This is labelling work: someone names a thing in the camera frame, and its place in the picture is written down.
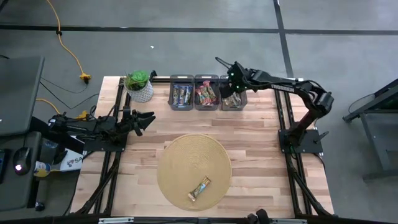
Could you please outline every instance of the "gray floor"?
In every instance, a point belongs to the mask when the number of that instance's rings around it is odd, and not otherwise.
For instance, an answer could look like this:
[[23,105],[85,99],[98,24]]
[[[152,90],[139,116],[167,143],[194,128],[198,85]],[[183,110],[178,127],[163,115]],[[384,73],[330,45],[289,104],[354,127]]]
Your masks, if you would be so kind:
[[[272,0],[53,0],[63,25],[120,27],[277,28]],[[395,0],[280,0],[286,29],[396,30]],[[1,23],[55,25],[44,0],[12,0],[0,13]],[[102,77],[136,69],[174,73],[224,74],[214,56],[286,76],[278,34],[64,32],[64,43],[93,76],[88,89],[73,95],[47,85],[73,106],[99,92]],[[398,222],[398,180],[364,183],[362,175],[380,165],[359,121],[341,119],[356,99],[398,78],[396,35],[287,35],[295,77],[313,79],[333,92],[329,115],[319,120],[326,174],[335,213],[341,217]],[[74,59],[58,43],[55,32],[0,30],[0,54],[9,57],[43,55],[43,77],[73,91],[84,88]],[[96,103],[97,97],[68,110],[45,89],[38,97],[76,116]],[[34,115],[47,120],[54,111],[37,103]],[[42,213],[18,211],[0,218],[60,215],[73,193],[76,174],[49,178],[48,201]],[[68,187],[59,188],[63,183]]]

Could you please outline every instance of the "white pot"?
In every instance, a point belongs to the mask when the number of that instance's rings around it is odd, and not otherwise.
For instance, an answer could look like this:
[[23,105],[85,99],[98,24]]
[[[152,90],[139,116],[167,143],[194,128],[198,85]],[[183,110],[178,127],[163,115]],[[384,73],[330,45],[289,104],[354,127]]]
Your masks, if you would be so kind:
[[147,85],[144,88],[138,91],[129,90],[126,85],[124,87],[131,96],[131,100],[137,103],[148,102],[154,95],[154,88],[152,87],[152,84],[150,84],[150,81],[147,82]]

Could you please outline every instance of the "woven placemat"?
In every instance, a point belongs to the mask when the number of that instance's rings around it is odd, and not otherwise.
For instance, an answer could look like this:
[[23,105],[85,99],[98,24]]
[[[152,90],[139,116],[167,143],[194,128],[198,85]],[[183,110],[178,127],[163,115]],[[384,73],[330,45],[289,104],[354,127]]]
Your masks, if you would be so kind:
[[[213,207],[224,197],[231,174],[231,161],[218,141],[204,134],[188,134],[175,139],[165,149],[157,168],[157,183],[173,205],[201,211]],[[205,176],[211,182],[193,202],[188,194]]]

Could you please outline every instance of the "wooden tabletop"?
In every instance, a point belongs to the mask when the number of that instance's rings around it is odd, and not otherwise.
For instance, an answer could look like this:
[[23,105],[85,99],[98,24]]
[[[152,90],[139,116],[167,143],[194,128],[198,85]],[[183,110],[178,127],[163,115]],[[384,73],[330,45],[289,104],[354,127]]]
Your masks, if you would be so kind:
[[[119,78],[104,77],[96,116],[106,115],[114,105]],[[248,91],[248,105],[244,111],[173,111],[167,104],[170,84],[155,83],[153,87],[154,96],[150,102],[131,103],[132,109],[154,111],[156,119],[143,136],[137,137],[135,132],[129,134],[119,167],[112,216],[245,217],[260,208],[270,217],[294,216],[285,158],[279,149],[277,130],[280,127],[273,90]],[[299,97],[292,95],[291,101],[295,119],[299,120],[307,109]],[[216,206],[201,212],[173,206],[162,195],[156,181],[157,162],[164,149],[175,138],[192,133],[208,134],[217,139],[232,162],[228,193]],[[84,160],[71,212],[81,208],[97,188],[103,157],[103,152],[95,152]],[[333,213],[319,158],[303,154],[302,159],[309,189],[325,209]],[[297,193],[304,211],[301,190]]]

